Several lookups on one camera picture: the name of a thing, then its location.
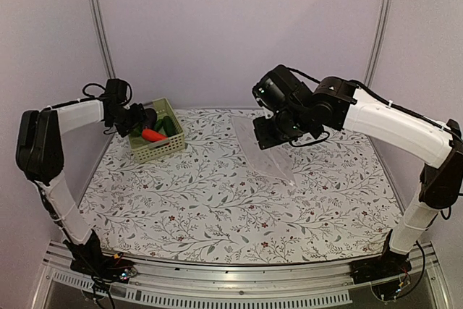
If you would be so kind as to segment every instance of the plastic bag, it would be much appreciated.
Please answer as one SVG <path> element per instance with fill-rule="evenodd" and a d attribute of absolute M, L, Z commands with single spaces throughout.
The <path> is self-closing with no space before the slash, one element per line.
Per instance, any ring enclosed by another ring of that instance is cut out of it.
<path fill-rule="evenodd" d="M 254 134 L 252 120 L 247 117 L 232 117 L 234 131 L 240 148 L 246 157 L 246 162 L 252 170 L 265 175 L 287 181 L 296 186 L 296 179 L 292 173 L 292 160 L 282 148 L 261 150 Z"/>

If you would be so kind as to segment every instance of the table surface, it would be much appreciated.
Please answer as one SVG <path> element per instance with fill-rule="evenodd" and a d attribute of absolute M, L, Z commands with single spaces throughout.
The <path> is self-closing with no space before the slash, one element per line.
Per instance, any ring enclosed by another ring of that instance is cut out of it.
<path fill-rule="evenodd" d="M 114 136 L 80 212 L 102 247 L 211 263 L 330 261 L 380 252 L 401 216 L 364 135 L 331 132 L 283 145 L 297 187 L 246 163 L 231 117 L 259 111 L 177 110 L 187 148 L 146 164 Z"/>

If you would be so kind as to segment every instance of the purple wall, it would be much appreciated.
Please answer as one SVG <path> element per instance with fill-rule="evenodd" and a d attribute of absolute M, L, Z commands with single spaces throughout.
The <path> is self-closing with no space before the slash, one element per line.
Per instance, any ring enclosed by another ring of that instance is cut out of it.
<path fill-rule="evenodd" d="M 433 119 L 463 125 L 463 0 L 393 0 L 373 89 Z M 422 163 L 379 144 L 404 202 L 411 200 Z M 437 218 L 430 238 L 455 308 L 463 303 L 463 203 L 450 221 Z"/>
<path fill-rule="evenodd" d="M 88 0 L 0 0 L 0 307 L 26 308 L 39 264 L 57 228 L 16 167 L 20 117 L 27 109 L 80 96 L 106 79 Z M 69 188 L 76 198 L 106 137 L 95 125 L 65 137 Z"/>
<path fill-rule="evenodd" d="M 139 101 L 256 106 L 279 63 L 362 79 L 381 0 L 101 0 L 116 74 Z"/>

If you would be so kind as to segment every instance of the basket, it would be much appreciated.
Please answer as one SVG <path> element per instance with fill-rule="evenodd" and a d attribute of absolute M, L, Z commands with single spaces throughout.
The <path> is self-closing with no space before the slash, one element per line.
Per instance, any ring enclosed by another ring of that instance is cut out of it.
<path fill-rule="evenodd" d="M 142 137 L 129 135 L 130 148 L 138 163 L 145 163 L 151 159 L 159 158 L 185 148 L 185 134 L 169 101 L 166 98 L 158 99 L 153 102 L 153 107 L 158 113 L 158 119 L 162 119 L 165 116 L 169 116 L 172 119 L 177 134 L 154 143 Z"/>

